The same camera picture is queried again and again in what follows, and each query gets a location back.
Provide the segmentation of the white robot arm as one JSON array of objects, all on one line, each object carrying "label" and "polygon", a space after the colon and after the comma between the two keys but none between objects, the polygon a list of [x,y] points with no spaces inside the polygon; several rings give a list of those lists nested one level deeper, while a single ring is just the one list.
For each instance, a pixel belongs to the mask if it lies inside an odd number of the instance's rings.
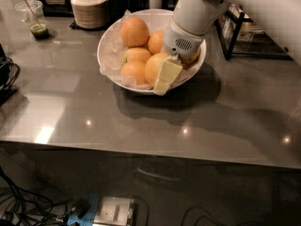
[{"label": "white robot arm", "polygon": [[301,63],[301,0],[178,0],[165,30],[164,51],[189,58],[230,6],[242,9],[296,63]]}]

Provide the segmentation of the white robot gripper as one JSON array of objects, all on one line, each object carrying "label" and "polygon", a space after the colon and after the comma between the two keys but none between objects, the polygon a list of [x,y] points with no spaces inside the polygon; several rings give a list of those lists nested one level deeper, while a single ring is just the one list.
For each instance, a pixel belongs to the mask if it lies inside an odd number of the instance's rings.
[{"label": "white robot gripper", "polygon": [[[204,41],[203,36],[195,36],[181,29],[173,18],[168,22],[163,39],[163,49],[170,55],[181,58],[192,57]],[[155,78],[153,92],[163,96],[182,71],[181,61],[177,56],[164,58]]]}]

